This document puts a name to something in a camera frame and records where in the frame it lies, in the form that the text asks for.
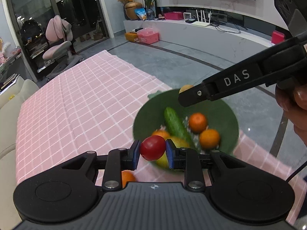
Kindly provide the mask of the person's right hand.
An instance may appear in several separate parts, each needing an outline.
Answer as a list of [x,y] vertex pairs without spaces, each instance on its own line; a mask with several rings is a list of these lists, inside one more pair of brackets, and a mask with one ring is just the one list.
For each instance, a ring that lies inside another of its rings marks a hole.
[[295,86],[292,93],[276,86],[277,104],[284,110],[285,116],[294,124],[294,132],[306,145],[307,142],[307,94],[306,85]]

